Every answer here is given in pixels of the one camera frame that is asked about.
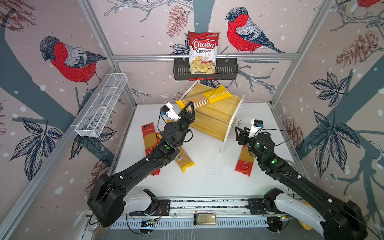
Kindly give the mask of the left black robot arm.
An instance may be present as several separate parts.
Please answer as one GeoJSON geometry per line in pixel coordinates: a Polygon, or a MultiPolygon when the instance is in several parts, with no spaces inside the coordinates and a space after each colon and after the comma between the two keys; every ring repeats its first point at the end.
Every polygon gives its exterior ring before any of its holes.
{"type": "Polygon", "coordinates": [[[177,157],[195,118],[194,103],[189,102],[165,125],[161,141],[146,157],[119,173],[97,178],[87,204],[101,226],[109,227],[123,214],[124,197],[133,187],[177,157]]]}

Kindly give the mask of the yellow spaghetti bag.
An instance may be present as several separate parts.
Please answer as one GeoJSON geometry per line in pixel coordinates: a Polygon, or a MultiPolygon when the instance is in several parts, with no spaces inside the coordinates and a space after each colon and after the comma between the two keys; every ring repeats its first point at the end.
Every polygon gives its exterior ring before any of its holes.
{"type": "MultiPolygon", "coordinates": [[[[155,148],[161,141],[161,135],[160,133],[156,133],[156,139],[157,143],[156,145],[153,146],[155,148]]],[[[185,152],[183,147],[179,147],[179,154],[175,158],[175,162],[179,165],[181,168],[182,172],[184,173],[187,168],[190,168],[192,166],[195,166],[195,163],[191,160],[191,158],[188,156],[188,154],[185,152]]],[[[155,172],[152,173],[153,176],[159,175],[160,174],[160,169],[156,170],[155,172]]]]}
{"type": "Polygon", "coordinates": [[[180,103],[187,104],[189,102],[194,103],[195,109],[203,107],[205,105],[213,104],[218,101],[224,100],[231,97],[232,94],[229,93],[226,88],[220,85],[219,88],[209,90],[207,92],[198,94],[196,96],[188,97],[183,100],[176,101],[176,104],[180,107],[180,103]]]}

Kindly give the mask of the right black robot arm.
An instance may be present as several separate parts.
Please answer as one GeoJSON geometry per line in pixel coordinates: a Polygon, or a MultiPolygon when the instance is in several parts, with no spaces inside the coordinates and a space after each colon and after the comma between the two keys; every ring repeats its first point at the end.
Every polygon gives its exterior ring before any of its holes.
{"type": "Polygon", "coordinates": [[[303,201],[297,201],[273,188],[264,194],[269,213],[283,212],[316,230],[326,240],[364,240],[368,236],[360,207],[344,202],[300,175],[287,161],[275,154],[275,143],[268,132],[253,134],[248,128],[235,128],[236,141],[246,146],[260,169],[280,182],[303,201]]]}

